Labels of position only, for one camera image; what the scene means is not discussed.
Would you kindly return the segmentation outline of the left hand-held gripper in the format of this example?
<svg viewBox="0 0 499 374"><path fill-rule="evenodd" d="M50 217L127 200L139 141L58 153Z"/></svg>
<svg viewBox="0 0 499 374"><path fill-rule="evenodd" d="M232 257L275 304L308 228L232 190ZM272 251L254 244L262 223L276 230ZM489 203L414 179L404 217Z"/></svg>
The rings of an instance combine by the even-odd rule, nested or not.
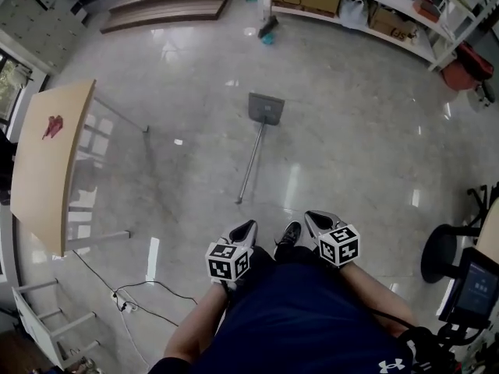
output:
<svg viewBox="0 0 499 374"><path fill-rule="evenodd" d="M235 283L250 269L257 232L256 221L248 220L233 225L209 245L205 262L212 281Z"/></svg>

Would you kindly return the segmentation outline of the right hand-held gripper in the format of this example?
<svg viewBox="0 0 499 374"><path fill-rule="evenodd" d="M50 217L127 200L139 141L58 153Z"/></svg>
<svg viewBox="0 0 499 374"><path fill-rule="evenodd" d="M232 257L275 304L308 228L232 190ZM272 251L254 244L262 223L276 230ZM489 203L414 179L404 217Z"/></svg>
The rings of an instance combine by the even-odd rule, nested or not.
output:
<svg viewBox="0 0 499 374"><path fill-rule="evenodd" d="M360 235L353 225L320 210L307 210L304 220L320 258L341 267L359 256Z"/></svg>

